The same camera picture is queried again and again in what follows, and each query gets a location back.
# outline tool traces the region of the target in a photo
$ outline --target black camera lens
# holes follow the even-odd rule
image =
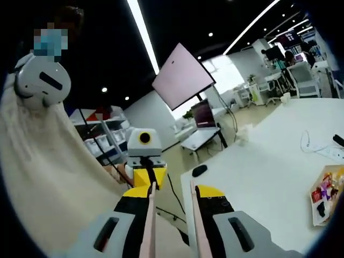
[[[141,133],[140,135],[140,141],[143,144],[147,144],[149,143],[149,141],[151,140],[151,136],[148,133]]]

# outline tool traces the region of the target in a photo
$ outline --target ceiling light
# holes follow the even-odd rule
[[[271,4],[269,4],[247,27],[244,29],[243,32],[231,43],[231,45],[224,51],[224,55],[228,53],[229,50],[245,35],[245,33],[260,19],[265,15],[275,4],[277,4],[280,0],[274,0]]]
[[[273,42],[275,39],[277,39],[277,37],[274,37],[273,39],[271,39],[268,43]]]
[[[308,28],[305,28],[304,30],[299,31],[297,34],[299,35],[299,34],[305,32],[305,31],[308,31],[308,30],[310,30],[312,28],[313,28],[313,26],[309,26]]]
[[[154,72],[157,75],[159,73],[159,66],[157,65],[156,57],[153,51],[153,46],[152,46],[151,40],[149,39],[149,35],[147,32],[144,18],[140,10],[138,0],[127,0],[127,2],[130,7],[131,13],[134,17],[134,20],[136,22],[136,25],[139,29],[141,38],[145,44],[146,51],[148,53],[150,62],[153,66]]]
[[[276,37],[278,37],[278,36],[280,36],[280,35],[283,35],[283,34],[287,33],[288,31],[293,30],[293,29],[296,28],[297,26],[299,26],[299,25],[301,25],[301,24],[303,24],[303,23],[306,23],[307,21],[309,21],[309,20],[308,20],[308,19],[305,19],[305,20],[301,21],[300,23],[295,24],[294,26],[290,27],[287,31],[283,31],[283,32],[281,32],[280,34],[277,34]]]

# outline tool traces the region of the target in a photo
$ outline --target power strip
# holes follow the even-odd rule
[[[305,144],[303,149],[307,152],[314,152],[322,156],[328,157],[338,162],[339,164],[344,164],[344,151],[335,146]]]

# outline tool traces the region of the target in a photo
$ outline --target computer mouse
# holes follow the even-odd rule
[[[197,168],[194,168],[192,171],[192,176],[197,177],[206,172],[208,167],[206,165],[200,165]]]

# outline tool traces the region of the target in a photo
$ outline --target black ceiling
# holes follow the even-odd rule
[[[81,108],[111,104],[125,109],[152,90],[154,70],[127,1],[88,2],[74,3],[84,9],[84,26],[80,38],[63,53],[61,61],[72,79],[67,103]],[[203,60],[222,54],[271,2],[139,0],[159,67],[178,42],[194,56],[201,55]],[[253,43],[264,37],[299,11],[296,6],[291,6],[292,1],[281,0],[229,54],[247,47],[247,42]],[[295,23],[303,18],[304,14],[298,15]],[[280,29],[286,30],[295,23],[290,20]],[[108,91],[102,93],[102,87],[107,87]]]

